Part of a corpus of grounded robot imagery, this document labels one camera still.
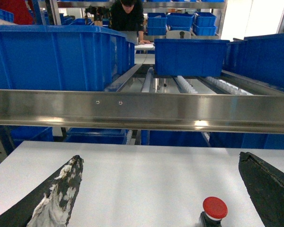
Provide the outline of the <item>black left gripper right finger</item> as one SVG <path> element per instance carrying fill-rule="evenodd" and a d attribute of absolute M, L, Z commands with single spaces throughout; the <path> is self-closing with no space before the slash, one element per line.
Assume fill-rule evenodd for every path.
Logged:
<path fill-rule="evenodd" d="M 266 227 L 284 227 L 284 172 L 250 152 L 240 152 L 239 173 Z"/>

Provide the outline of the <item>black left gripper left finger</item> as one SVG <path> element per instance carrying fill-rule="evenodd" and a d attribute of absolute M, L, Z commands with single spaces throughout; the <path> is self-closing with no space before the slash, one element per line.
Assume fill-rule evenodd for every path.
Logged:
<path fill-rule="evenodd" d="M 0 215 L 0 227 L 66 227 L 82 181 L 84 160 L 73 156 Z"/>

